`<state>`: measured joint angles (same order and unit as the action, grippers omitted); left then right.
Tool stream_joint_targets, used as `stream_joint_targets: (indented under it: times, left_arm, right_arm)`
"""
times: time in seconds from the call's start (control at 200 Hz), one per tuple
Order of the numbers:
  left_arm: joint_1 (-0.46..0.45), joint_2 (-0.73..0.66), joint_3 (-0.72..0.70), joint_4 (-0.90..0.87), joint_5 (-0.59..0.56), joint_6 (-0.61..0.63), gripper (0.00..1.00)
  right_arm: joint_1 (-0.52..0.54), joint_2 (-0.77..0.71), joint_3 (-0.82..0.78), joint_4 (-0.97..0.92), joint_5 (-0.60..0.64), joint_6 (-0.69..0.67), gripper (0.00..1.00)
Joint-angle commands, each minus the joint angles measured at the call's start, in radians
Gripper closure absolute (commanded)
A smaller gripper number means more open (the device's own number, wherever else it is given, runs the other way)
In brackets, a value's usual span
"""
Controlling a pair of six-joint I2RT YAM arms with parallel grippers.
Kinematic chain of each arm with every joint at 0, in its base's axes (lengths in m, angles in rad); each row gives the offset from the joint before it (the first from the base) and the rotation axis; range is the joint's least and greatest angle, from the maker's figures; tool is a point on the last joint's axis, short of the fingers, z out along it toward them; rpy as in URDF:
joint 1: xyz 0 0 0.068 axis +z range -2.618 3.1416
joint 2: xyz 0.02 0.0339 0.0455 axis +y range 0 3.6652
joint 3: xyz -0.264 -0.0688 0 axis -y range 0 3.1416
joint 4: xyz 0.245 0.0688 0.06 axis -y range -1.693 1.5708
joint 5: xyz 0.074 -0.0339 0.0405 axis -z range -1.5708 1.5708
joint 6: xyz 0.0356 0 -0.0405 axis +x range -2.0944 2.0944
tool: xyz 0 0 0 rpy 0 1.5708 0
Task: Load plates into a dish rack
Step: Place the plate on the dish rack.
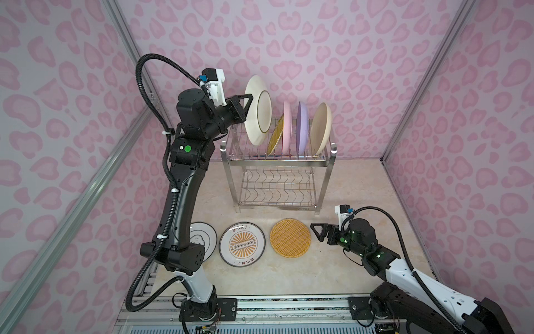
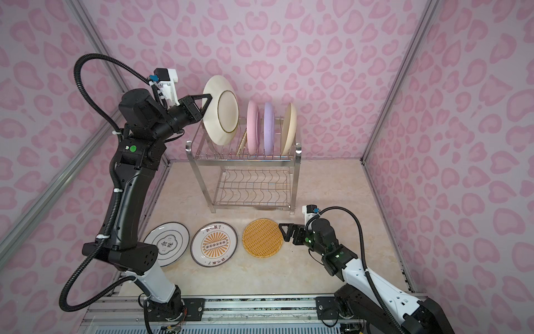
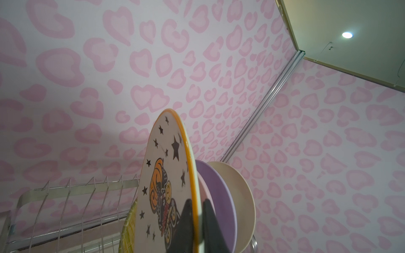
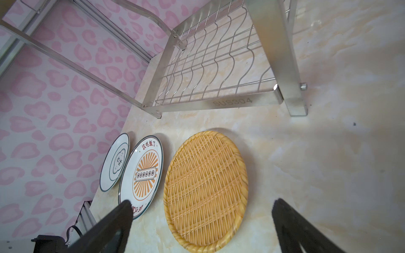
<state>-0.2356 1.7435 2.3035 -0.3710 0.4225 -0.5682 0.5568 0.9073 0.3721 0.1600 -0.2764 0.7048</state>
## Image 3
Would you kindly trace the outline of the white star cartoon plate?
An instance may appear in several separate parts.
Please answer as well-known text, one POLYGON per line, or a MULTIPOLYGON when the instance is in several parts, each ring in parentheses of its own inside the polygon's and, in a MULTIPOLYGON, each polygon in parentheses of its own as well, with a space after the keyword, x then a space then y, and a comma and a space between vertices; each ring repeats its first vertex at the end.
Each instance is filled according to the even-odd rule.
POLYGON ((202 206, 192 145, 178 113, 165 109, 150 132, 139 181, 135 253, 166 253, 188 199, 193 253, 204 252, 202 206))

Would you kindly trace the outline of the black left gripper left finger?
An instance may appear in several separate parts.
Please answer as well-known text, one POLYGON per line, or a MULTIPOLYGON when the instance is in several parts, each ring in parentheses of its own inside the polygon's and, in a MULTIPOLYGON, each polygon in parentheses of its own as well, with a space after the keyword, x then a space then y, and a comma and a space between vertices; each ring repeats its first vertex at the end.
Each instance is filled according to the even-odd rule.
POLYGON ((192 253, 194 247, 194 225, 192 200, 185 202, 177 230, 167 253, 192 253))

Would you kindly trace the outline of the purple plate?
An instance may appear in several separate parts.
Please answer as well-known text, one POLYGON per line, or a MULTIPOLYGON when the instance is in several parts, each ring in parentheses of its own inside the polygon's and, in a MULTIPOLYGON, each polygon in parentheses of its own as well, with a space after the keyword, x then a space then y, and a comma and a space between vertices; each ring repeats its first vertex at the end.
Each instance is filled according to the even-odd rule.
POLYGON ((226 245, 233 252, 237 240, 237 217, 231 192, 212 166, 200 160, 196 160, 196 166, 212 196, 212 204, 226 245))

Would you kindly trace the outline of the cream beige plate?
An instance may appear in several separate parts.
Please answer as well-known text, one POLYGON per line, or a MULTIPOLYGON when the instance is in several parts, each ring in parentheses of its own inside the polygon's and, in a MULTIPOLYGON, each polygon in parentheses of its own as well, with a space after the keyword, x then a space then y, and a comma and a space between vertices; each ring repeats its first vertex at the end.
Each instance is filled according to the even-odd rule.
POLYGON ((237 218, 236 253, 256 253, 258 244, 254 237, 256 209, 252 191, 234 167, 220 161, 208 163, 225 181, 233 198, 237 218))

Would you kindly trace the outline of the green yellow woven plate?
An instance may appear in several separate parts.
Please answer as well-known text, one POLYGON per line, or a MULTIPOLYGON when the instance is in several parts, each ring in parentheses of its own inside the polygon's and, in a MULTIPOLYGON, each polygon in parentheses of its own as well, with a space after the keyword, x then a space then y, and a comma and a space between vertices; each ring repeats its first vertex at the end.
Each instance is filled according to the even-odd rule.
POLYGON ((119 243, 119 253, 133 253, 135 250, 136 212, 137 199, 134 201, 125 219, 119 243))

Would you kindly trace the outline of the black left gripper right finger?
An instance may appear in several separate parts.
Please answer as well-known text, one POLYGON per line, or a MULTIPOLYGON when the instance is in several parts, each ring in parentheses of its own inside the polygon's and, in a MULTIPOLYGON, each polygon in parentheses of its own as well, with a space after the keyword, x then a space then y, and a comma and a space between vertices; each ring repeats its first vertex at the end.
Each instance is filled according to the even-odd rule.
POLYGON ((212 203, 209 199, 203 202, 203 239, 205 253, 230 253, 220 229, 212 203))

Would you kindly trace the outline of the pink plate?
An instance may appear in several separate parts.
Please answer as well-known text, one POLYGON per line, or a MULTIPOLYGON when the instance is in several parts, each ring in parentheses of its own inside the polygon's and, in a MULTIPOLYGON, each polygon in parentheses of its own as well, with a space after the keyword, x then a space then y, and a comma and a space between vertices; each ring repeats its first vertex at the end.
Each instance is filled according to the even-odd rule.
POLYGON ((202 175, 200 173, 198 173, 198 183, 199 183, 199 192, 200 192, 201 205, 204 204, 205 200, 209 200, 211 202, 211 204, 212 204, 214 213, 216 213, 211 192, 210 192, 205 180, 203 179, 203 177, 202 177, 202 175))

